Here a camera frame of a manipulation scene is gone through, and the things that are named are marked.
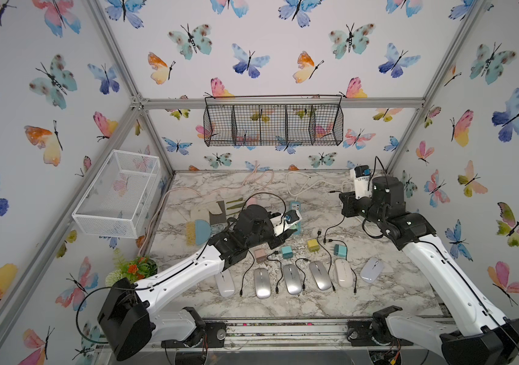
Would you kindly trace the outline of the pink charger plug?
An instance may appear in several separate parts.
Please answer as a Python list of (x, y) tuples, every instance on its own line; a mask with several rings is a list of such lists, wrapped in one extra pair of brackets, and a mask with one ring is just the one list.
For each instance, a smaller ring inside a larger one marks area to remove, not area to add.
[(258, 263), (263, 263), (267, 260), (268, 253), (265, 249), (256, 249), (253, 254)]

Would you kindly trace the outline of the teal charger plug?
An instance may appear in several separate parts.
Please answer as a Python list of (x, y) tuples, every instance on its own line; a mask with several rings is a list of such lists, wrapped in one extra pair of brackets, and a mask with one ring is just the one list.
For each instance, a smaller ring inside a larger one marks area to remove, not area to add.
[(290, 246), (282, 246), (281, 254), (283, 259), (292, 259), (294, 257), (294, 251)]

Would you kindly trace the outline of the white wireless mouse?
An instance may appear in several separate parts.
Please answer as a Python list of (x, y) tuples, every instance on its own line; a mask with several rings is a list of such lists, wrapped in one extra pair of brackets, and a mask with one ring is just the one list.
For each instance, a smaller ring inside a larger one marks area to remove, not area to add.
[(215, 275), (215, 282), (222, 297), (232, 297), (234, 295), (234, 280), (228, 270)]

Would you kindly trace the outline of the yellow green charger plug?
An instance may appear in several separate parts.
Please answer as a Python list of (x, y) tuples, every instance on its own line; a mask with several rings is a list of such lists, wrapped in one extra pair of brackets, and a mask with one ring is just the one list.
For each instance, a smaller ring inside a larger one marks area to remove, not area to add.
[(311, 239), (306, 242), (306, 247), (309, 252), (318, 252), (321, 246), (317, 239)]

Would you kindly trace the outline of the black cable teal strip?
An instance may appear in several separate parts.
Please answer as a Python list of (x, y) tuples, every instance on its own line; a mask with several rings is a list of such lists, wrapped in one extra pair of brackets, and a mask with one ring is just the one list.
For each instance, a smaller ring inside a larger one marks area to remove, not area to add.
[(357, 293), (358, 276), (355, 270), (352, 268), (351, 263), (348, 260), (348, 245), (342, 240), (329, 239), (329, 242), (335, 243), (334, 256), (335, 260), (335, 272), (338, 283), (341, 287), (349, 288), (353, 290), (353, 294)]

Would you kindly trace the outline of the black charging cable white mouse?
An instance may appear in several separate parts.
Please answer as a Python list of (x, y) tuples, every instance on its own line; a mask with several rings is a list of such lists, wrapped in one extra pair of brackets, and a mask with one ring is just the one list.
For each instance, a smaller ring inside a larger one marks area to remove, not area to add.
[(256, 263), (256, 257), (254, 256), (254, 254), (251, 252), (250, 249), (247, 250), (247, 253), (249, 254), (249, 256), (250, 256), (252, 261), (251, 261), (249, 267), (245, 270), (245, 272), (242, 275), (241, 286), (240, 286), (240, 290), (239, 290), (240, 297), (242, 297), (244, 295), (244, 288), (245, 288), (245, 284), (246, 284), (246, 276), (247, 276), (247, 274), (250, 272), (250, 270), (253, 268), (253, 266)]

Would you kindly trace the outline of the black charging cable silver mouse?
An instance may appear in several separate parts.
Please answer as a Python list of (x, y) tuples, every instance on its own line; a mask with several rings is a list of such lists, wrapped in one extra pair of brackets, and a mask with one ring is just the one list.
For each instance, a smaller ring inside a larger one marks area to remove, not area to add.
[(282, 273), (283, 263), (282, 263), (282, 259), (280, 258), (280, 254), (281, 254), (280, 251), (276, 250), (267, 255), (267, 261), (270, 263), (273, 263), (275, 265), (274, 270), (275, 270), (275, 278), (276, 278), (276, 285), (275, 285), (276, 294), (279, 294), (279, 284), (281, 283), (281, 281), (283, 279), (283, 273)]

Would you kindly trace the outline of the black cable lavender mouse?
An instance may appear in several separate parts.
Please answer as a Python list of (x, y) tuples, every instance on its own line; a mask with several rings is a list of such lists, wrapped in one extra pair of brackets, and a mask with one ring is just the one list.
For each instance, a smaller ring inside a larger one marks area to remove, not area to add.
[(345, 220), (345, 216), (342, 216), (342, 219), (340, 220), (340, 222), (338, 222), (338, 223), (336, 223), (336, 224), (334, 224), (334, 225), (332, 225), (332, 226), (330, 226), (330, 227), (325, 229), (325, 233), (323, 235), (323, 243), (327, 243), (328, 242), (327, 235), (328, 235), (329, 231), (331, 231), (331, 229), (334, 229), (334, 228), (337, 228), (338, 226), (340, 226), (344, 222), (344, 220)]

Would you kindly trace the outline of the teal power strip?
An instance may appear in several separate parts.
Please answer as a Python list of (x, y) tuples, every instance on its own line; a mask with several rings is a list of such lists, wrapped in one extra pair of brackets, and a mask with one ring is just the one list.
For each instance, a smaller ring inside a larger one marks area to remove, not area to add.
[[(293, 210), (297, 211), (298, 214), (300, 214), (301, 203), (299, 201), (292, 201), (290, 203), (290, 209), (293, 209)], [(301, 222), (300, 221), (294, 225), (294, 229), (296, 229), (296, 232), (294, 233), (294, 235), (299, 236), (301, 234)]]

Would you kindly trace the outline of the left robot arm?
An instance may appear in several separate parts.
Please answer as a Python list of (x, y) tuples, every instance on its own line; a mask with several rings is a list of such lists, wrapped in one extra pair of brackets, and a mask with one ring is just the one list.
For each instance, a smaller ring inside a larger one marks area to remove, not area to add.
[(167, 311), (185, 291), (246, 258), (253, 247), (282, 245), (302, 219), (296, 209), (273, 214), (249, 205), (229, 225), (207, 240), (196, 253), (171, 268), (131, 283), (123, 278), (109, 288), (98, 323), (118, 361), (130, 359), (151, 342), (202, 343), (206, 323), (192, 307)]

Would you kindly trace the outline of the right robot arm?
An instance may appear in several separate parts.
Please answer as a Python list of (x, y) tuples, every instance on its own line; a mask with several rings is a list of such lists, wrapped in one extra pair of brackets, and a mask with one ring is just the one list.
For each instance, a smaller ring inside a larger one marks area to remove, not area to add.
[(371, 338), (379, 344), (412, 342), (448, 364), (510, 364), (519, 357), (519, 319), (509, 319), (490, 302), (449, 255), (429, 221), (407, 210), (402, 182), (374, 176), (366, 166), (350, 173), (355, 189), (340, 194), (342, 215), (375, 224), (379, 236), (417, 266), (454, 320), (446, 325), (390, 306), (373, 314)]

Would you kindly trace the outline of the blue round object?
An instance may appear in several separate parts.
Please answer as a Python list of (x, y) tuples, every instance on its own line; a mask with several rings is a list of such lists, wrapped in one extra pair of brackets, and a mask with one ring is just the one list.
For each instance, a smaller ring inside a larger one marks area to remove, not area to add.
[(209, 222), (195, 220), (186, 223), (186, 244), (188, 246), (201, 246), (207, 243), (212, 235)]

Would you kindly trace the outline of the artificial potted plant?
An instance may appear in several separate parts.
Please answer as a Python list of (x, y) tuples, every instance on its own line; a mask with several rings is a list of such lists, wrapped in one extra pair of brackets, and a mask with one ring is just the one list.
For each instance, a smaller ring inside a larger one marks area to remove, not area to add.
[(130, 283), (136, 283), (145, 278), (157, 275), (157, 263), (148, 256), (137, 256), (127, 260), (120, 249), (113, 251), (115, 269), (105, 278), (105, 284), (110, 287), (119, 280), (126, 278)]

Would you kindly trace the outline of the aluminium front rail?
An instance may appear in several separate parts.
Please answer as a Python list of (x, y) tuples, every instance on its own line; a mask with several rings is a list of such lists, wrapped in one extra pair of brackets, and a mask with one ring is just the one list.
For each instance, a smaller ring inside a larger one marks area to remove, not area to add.
[(393, 336), (379, 321), (357, 319), (177, 319), (160, 324), (139, 320), (133, 328), (103, 328), (117, 360), (127, 360), (146, 348), (252, 347), (381, 347), (412, 346), (404, 335)]

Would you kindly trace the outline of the white mesh wall basket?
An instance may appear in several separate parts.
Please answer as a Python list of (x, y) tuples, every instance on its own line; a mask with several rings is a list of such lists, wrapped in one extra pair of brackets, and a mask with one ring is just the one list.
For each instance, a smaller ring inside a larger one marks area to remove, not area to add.
[(113, 150), (75, 207), (72, 219), (83, 234), (136, 239), (160, 178), (158, 157)]

